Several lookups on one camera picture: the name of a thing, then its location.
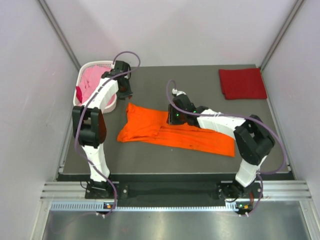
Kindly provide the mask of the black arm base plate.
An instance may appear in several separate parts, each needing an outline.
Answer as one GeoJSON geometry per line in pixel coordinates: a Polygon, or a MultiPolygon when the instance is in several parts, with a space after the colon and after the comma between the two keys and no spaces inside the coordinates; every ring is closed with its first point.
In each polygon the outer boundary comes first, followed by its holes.
{"type": "Polygon", "coordinates": [[[114,183],[119,200],[138,196],[199,196],[214,200],[253,198],[262,190],[260,183],[242,187],[235,181],[131,181],[114,183]]]}

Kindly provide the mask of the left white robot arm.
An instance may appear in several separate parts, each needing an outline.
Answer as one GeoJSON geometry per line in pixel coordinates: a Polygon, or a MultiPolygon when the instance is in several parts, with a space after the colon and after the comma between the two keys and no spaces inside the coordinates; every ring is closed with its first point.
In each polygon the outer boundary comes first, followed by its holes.
{"type": "Polygon", "coordinates": [[[84,151],[90,169],[87,199],[106,199],[115,192],[104,152],[107,127],[103,114],[115,109],[117,99],[124,100],[133,95],[130,77],[130,65],[119,60],[83,66],[78,76],[77,102],[71,116],[75,146],[84,151]]]}

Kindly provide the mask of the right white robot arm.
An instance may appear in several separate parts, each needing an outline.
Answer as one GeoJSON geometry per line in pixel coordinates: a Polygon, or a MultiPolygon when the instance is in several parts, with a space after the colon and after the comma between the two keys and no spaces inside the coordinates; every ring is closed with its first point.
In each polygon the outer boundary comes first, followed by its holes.
{"type": "Polygon", "coordinates": [[[221,198],[234,202],[245,198],[252,191],[262,163],[275,145],[270,132],[260,124],[242,117],[221,116],[208,107],[195,105],[183,91],[172,90],[172,103],[168,106],[167,123],[188,124],[205,130],[212,130],[233,138],[242,158],[232,183],[218,187],[221,198]]]}

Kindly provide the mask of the orange t shirt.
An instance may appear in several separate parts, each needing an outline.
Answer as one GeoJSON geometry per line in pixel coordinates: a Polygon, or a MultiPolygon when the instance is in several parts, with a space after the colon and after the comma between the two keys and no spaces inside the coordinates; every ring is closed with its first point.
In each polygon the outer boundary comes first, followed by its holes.
{"type": "Polygon", "coordinates": [[[236,156],[235,140],[232,137],[186,123],[169,125],[166,111],[129,103],[126,116],[127,123],[117,136],[118,142],[145,142],[232,158],[236,156]]]}

